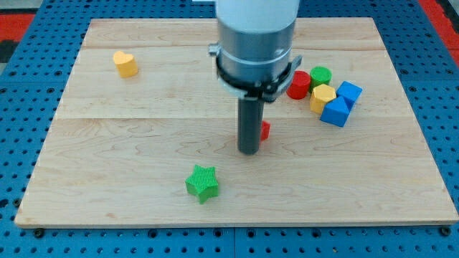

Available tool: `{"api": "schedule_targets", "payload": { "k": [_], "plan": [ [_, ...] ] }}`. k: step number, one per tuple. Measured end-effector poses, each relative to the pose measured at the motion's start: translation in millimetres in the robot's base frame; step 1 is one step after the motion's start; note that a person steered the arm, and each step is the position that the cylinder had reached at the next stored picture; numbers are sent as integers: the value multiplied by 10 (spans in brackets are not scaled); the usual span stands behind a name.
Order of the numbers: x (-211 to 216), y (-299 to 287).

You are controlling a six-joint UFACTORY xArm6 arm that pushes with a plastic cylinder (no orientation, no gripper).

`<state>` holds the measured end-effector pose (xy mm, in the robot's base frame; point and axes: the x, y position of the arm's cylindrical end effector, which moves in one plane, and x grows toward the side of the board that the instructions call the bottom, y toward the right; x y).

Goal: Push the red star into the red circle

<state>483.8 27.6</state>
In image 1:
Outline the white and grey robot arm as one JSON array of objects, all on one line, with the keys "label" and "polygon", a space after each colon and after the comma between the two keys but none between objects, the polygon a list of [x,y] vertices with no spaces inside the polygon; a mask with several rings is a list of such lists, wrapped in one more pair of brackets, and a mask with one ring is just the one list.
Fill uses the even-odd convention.
[{"label": "white and grey robot arm", "polygon": [[299,0],[217,0],[218,68],[241,82],[271,82],[286,70]]}]

